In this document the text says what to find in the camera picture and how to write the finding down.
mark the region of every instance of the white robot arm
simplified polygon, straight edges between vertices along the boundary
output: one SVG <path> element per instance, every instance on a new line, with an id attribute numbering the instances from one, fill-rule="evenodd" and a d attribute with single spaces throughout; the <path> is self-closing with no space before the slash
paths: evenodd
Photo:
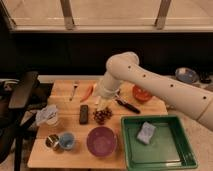
<path id="1" fill-rule="evenodd" d="M 138 56 L 125 52 L 110 57 L 107 71 L 97 86 L 102 99 L 113 98 L 122 80 L 150 91 L 168 104 L 213 131 L 213 93 L 149 72 L 140 66 Z"/>

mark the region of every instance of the black handle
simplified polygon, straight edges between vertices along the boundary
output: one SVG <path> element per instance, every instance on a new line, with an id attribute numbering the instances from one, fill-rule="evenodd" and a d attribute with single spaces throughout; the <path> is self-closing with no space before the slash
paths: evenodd
<path id="1" fill-rule="evenodd" d="M 133 106 L 133 105 L 127 103 L 127 102 L 123 102 L 123 101 L 121 101 L 121 100 L 119 100 L 119 99 L 116 99 L 116 101 L 117 101 L 117 103 L 118 103 L 119 105 L 124 106 L 125 108 L 129 109 L 130 111 L 132 111 L 132 112 L 134 112 L 134 113 L 137 113 L 137 114 L 140 113 L 140 110 L 137 109 L 135 106 Z"/>

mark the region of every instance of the remote control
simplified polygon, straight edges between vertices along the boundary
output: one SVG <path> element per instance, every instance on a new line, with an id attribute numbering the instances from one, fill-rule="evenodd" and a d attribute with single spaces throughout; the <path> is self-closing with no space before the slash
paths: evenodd
<path id="1" fill-rule="evenodd" d="M 81 125 L 88 123 L 88 111 L 89 111 L 88 105 L 81 105 L 80 106 L 79 123 Z"/>

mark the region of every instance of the small bowl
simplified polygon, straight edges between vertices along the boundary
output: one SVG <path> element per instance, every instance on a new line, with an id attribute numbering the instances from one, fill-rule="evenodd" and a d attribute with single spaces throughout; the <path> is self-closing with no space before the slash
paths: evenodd
<path id="1" fill-rule="evenodd" d="M 198 81 L 197 73 L 194 70 L 186 67 L 176 69 L 175 77 L 177 80 L 187 84 L 192 84 Z"/>
<path id="2" fill-rule="evenodd" d="M 75 137 L 69 132 L 65 132 L 59 136 L 59 146 L 64 150 L 71 150 L 75 144 Z"/>
<path id="3" fill-rule="evenodd" d="M 106 157 L 115 151 L 117 136 L 107 127 L 100 126 L 92 129 L 87 137 L 87 148 L 96 157 Z"/>

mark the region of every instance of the purple bowl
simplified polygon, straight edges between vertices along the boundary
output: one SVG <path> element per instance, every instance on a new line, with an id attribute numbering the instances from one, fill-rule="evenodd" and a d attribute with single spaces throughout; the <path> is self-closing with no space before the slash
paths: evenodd
<path id="1" fill-rule="evenodd" d="M 100 126 L 89 132 L 87 148 L 94 156 L 106 157 L 115 151 L 116 147 L 117 137 L 110 128 Z"/>

